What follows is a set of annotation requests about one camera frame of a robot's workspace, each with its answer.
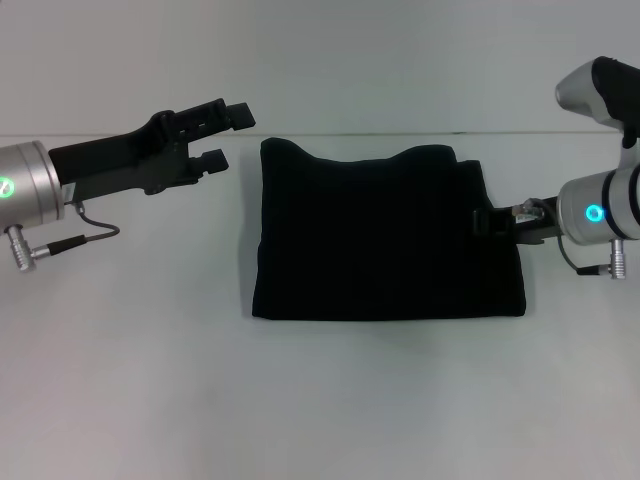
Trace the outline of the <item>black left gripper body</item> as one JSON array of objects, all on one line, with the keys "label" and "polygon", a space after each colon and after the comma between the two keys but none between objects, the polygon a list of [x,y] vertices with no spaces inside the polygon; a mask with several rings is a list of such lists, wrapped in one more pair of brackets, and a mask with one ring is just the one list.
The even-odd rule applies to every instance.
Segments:
[{"label": "black left gripper body", "polygon": [[161,111],[133,132],[51,149],[49,156],[60,183],[75,186],[74,201],[195,185],[206,174],[192,172],[189,144],[232,130],[228,106],[217,99],[181,112]]}]

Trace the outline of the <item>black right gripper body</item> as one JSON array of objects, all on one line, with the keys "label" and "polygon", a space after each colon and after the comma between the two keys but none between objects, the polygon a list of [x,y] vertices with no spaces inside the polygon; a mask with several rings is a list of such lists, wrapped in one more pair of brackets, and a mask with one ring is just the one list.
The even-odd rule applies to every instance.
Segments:
[{"label": "black right gripper body", "polygon": [[519,245],[541,245],[556,237],[557,197],[529,198],[523,203],[499,208],[511,210],[511,233],[506,235]]}]

